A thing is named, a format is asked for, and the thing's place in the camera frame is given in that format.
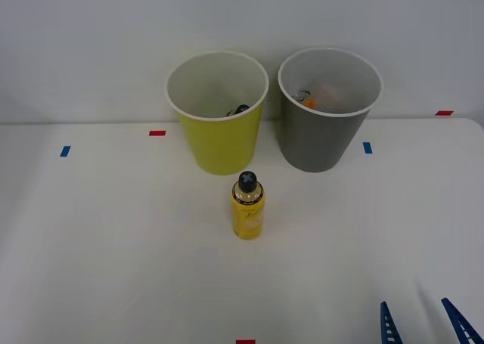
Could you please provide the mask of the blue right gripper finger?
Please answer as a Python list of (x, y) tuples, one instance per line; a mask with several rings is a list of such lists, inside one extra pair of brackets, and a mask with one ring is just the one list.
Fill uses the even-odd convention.
[(441, 299), (460, 344), (483, 344), (483, 338), (447, 298)]
[(402, 344), (402, 338), (385, 301), (380, 303), (380, 335), (382, 344)]

